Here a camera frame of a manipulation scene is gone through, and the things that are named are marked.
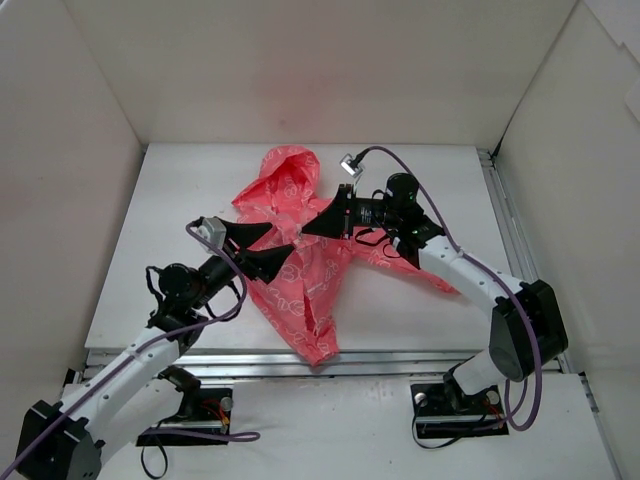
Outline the pink hooded printed jacket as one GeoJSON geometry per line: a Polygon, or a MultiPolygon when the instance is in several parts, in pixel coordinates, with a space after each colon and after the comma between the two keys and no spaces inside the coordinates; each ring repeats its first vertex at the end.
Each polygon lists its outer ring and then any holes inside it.
{"type": "Polygon", "coordinates": [[[254,249],[294,247],[275,280],[268,285],[253,281],[248,290],[281,338],[312,366],[339,352],[333,307],[353,259],[415,276],[446,294],[455,291],[444,280],[392,254],[382,232],[367,234],[365,244],[302,234],[303,224],[329,203],[316,194],[320,171],[311,150],[298,145],[273,147],[262,159],[257,178],[232,201],[239,222],[272,225],[254,249]]]}

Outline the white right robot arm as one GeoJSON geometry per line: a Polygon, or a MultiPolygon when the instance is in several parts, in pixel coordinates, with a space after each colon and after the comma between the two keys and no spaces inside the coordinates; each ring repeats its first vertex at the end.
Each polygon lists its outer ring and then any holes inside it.
{"type": "Polygon", "coordinates": [[[464,412],[479,393],[503,380],[521,382],[563,353],[568,338],[553,288],[542,280],[527,283],[508,273],[482,268],[456,251],[444,229],[417,202],[418,180],[396,173],[380,199],[357,197],[351,184],[303,226],[308,235],[347,239],[355,228],[380,228],[395,251],[414,268],[451,285],[490,321],[488,347],[453,367],[442,388],[445,405],[464,412]]]}

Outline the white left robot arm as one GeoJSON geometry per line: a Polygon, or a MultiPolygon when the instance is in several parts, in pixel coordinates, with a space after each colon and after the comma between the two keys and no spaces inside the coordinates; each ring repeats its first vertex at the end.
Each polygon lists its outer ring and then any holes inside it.
{"type": "Polygon", "coordinates": [[[57,403],[25,414],[16,457],[2,473],[27,479],[96,479],[106,463],[152,425],[191,418],[200,382],[176,361],[209,325],[235,318],[248,283],[273,281],[291,244],[252,250],[272,224],[201,217],[186,231],[209,253],[198,268],[172,263],[145,270],[157,306],[146,326],[96,376],[57,403]]]}

